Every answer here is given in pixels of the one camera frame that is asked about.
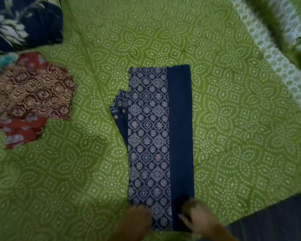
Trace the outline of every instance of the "human hand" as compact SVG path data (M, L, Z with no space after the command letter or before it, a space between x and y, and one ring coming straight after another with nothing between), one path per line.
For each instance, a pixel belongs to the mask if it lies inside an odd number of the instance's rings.
M140 241L152 230L152 214L147 206L133 205L119 221L108 241Z
M190 199L182 206L182 213L191 218L190 221L186 216L178 215L193 233L216 240L216 230L222 225L205 203Z

